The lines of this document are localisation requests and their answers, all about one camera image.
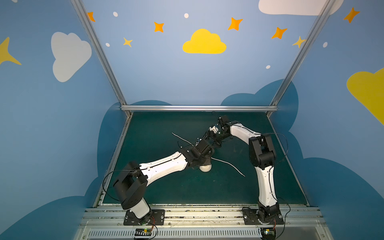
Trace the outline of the white sneaker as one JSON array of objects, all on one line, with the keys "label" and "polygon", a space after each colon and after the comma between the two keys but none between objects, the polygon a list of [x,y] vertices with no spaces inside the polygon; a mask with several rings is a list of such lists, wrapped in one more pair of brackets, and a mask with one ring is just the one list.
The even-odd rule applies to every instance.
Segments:
[{"label": "white sneaker", "polygon": [[200,171],[207,173],[212,169],[212,165],[199,166]]}]

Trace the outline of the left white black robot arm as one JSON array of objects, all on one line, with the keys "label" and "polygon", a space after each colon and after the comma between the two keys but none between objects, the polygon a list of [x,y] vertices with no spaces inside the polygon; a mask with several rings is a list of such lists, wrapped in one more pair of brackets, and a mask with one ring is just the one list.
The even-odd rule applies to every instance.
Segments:
[{"label": "left white black robot arm", "polygon": [[148,222],[152,210],[144,199],[147,187],[154,181],[169,174],[188,168],[206,166],[211,159],[214,148],[206,140],[196,146],[188,147],[160,160],[138,164],[128,163],[119,171],[113,188],[123,210],[127,210],[140,221]]}]

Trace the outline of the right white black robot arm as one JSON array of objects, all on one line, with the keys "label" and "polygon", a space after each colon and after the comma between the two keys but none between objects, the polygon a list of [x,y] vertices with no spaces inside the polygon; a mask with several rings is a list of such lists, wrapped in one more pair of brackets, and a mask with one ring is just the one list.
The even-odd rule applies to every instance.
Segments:
[{"label": "right white black robot arm", "polygon": [[258,177],[258,221],[263,225],[283,224],[284,220],[274,186],[277,154],[271,136],[252,131],[239,122],[230,122],[226,116],[223,116],[218,119],[216,125],[209,127],[205,140],[220,145],[228,137],[237,137],[249,146],[249,159]]}]

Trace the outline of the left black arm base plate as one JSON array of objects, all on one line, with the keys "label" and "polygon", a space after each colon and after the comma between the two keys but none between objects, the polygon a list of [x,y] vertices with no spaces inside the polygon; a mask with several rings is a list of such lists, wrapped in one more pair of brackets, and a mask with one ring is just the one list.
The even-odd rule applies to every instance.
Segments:
[{"label": "left black arm base plate", "polygon": [[165,220],[165,210],[150,210],[144,217],[138,218],[132,211],[127,210],[124,226],[155,225],[162,226]]}]

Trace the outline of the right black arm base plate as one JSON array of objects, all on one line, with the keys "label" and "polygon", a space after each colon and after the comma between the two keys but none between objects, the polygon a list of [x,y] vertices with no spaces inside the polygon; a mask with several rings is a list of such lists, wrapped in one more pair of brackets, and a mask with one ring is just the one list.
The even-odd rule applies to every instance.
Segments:
[{"label": "right black arm base plate", "polygon": [[243,219],[245,225],[283,225],[284,218],[278,213],[277,215],[266,215],[259,209],[242,208]]}]

